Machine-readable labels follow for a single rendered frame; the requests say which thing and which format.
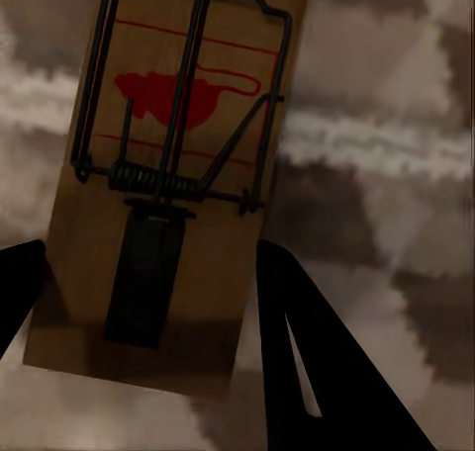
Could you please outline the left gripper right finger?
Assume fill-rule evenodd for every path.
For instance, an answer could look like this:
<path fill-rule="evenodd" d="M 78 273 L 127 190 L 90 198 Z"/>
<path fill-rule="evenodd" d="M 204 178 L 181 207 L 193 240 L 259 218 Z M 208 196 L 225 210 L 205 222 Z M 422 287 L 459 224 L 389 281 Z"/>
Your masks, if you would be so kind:
<path fill-rule="evenodd" d="M 259 239 L 268 451 L 436 451 L 286 248 Z M 322 417 L 306 412 L 288 318 Z"/>

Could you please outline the mousetrap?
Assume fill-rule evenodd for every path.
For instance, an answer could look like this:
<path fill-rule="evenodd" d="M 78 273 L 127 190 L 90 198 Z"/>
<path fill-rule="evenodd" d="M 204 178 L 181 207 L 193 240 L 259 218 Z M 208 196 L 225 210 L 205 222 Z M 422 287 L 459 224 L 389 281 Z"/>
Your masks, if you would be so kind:
<path fill-rule="evenodd" d="M 23 365 L 227 400 L 307 0 L 96 0 Z"/>

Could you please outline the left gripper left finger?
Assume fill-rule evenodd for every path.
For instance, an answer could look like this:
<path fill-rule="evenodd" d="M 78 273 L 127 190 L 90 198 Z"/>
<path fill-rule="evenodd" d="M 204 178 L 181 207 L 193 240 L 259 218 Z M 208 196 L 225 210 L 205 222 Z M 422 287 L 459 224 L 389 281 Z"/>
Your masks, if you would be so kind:
<path fill-rule="evenodd" d="M 0 249 L 0 358 L 42 291 L 46 241 Z"/>

